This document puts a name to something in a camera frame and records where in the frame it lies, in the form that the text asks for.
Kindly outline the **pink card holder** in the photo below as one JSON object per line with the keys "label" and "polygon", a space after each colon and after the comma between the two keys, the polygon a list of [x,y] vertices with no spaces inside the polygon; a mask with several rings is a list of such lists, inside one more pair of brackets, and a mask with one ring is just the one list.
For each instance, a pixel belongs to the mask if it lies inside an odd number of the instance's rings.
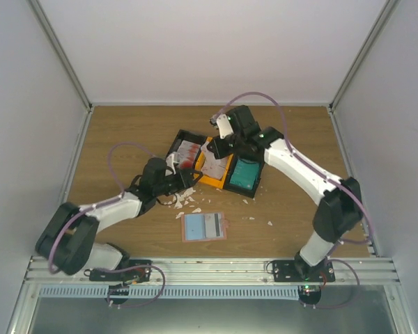
{"label": "pink card holder", "polygon": [[227,238],[228,221],[224,214],[193,213],[181,217],[182,242],[218,241]]}

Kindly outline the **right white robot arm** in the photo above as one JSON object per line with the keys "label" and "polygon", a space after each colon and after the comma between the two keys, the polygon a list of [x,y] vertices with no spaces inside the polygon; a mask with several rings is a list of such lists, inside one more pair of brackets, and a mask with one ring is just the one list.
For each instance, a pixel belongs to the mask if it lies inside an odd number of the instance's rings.
{"label": "right white robot arm", "polygon": [[342,236],[364,217],[359,182],[322,169],[274,127],[261,129],[248,106],[219,111],[210,124],[219,132],[208,144],[215,158],[240,153],[259,158],[298,185],[317,206],[313,232],[294,257],[297,278],[313,280]]}

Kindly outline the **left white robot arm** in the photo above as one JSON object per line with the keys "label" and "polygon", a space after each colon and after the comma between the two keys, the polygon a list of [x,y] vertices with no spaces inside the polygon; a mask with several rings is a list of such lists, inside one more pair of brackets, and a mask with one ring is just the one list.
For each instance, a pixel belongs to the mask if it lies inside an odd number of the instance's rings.
{"label": "left white robot arm", "polygon": [[130,272],[122,249],[98,244],[96,235],[121,221],[144,215],[161,196],[192,188],[203,174],[182,168],[172,160],[153,157],[128,188],[120,194],[89,205],[65,202],[55,211],[36,242],[36,252],[48,262],[51,274],[74,275],[82,269],[98,269],[121,281]]}

